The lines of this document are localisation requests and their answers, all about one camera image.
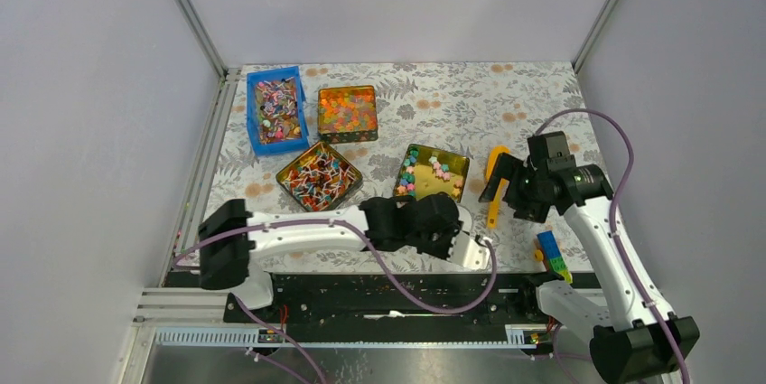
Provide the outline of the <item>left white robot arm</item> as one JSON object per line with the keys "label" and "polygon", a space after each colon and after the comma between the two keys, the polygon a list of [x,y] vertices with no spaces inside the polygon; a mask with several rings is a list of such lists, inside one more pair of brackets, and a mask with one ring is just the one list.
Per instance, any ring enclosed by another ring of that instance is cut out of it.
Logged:
{"label": "left white robot arm", "polygon": [[294,214],[253,212],[244,200],[230,200],[198,228],[200,287],[240,296],[255,319],[267,322],[279,313],[281,300],[257,264],[263,258],[410,247],[470,270],[484,269],[490,258],[471,230],[471,214],[444,193],[420,200],[373,197],[356,206]]}

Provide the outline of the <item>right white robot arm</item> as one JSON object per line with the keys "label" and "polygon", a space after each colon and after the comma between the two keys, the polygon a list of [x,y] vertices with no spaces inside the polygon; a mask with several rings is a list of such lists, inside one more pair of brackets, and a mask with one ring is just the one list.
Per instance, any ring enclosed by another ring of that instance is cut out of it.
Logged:
{"label": "right white robot arm", "polygon": [[546,221],[551,209],[578,237],[603,292],[599,307],[549,270],[528,276],[518,310],[539,323],[551,317],[588,346],[607,383],[680,372],[700,338],[695,320],[680,317],[651,280],[616,215],[616,194],[596,164],[580,165],[565,134],[528,139],[529,154],[490,156],[482,202],[500,198],[518,220]]}

